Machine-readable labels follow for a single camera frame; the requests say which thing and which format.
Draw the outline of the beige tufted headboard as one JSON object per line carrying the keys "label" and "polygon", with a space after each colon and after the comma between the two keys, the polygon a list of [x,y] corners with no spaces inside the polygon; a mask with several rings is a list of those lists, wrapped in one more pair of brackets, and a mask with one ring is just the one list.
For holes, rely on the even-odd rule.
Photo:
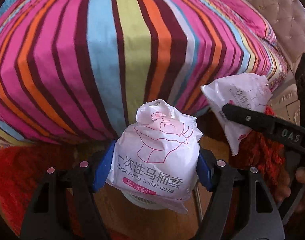
{"label": "beige tufted headboard", "polygon": [[300,103],[295,72],[305,53],[305,8],[300,0],[246,0],[268,20],[289,72],[284,83],[274,93],[270,106],[276,115],[298,124]]}

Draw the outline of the striped colourful bed sheet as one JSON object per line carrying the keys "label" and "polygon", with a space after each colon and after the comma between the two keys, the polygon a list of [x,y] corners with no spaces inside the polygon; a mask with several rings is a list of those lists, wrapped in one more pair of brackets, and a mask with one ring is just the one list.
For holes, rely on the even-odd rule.
{"label": "striped colourful bed sheet", "polygon": [[275,89],[287,64],[219,0],[5,0],[0,147],[111,139],[156,99],[199,115],[245,72]]}

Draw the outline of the pink striped pillow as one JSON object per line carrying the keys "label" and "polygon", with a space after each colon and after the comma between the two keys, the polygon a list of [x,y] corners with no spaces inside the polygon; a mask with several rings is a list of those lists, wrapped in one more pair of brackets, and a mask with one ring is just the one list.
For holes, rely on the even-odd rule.
{"label": "pink striped pillow", "polygon": [[277,38],[268,20],[246,0],[219,0],[239,15],[258,37],[276,46]]}

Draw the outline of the red fluffy rug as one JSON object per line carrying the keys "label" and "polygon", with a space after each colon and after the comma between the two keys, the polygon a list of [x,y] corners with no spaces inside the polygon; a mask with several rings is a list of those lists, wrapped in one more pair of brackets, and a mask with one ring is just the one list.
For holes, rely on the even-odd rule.
{"label": "red fluffy rug", "polygon": [[[0,149],[0,205],[10,229],[20,235],[24,215],[33,193],[47,168],[71,168],[75,161],[72,145],[36,145]],[[284,147],[261,133],[251,131],[239,145],[236,156],[229,157],[236,168],[256,167],[276,192],[285,165]]]}

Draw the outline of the white toilet cover packet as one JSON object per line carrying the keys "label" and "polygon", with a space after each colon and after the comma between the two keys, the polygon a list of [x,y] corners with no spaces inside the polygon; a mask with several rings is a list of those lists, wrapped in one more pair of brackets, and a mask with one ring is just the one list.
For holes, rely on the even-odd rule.
{"label": "white toilet cover packet", "polygon": [[263,113],[272,97],[267,78],[253,73],[226,76],[201,86],[201,91],[223,128],[232,155],[237,155],[240,142],[251,129],[229,121],[224,115],[222,107],[230,103]]}
{"label": "white toilet cover packet", "polygon": [[139,107],[114,145],[106,182],[111,186],[177,213],[196,183],[199,140],[196,118],[162,99]]}

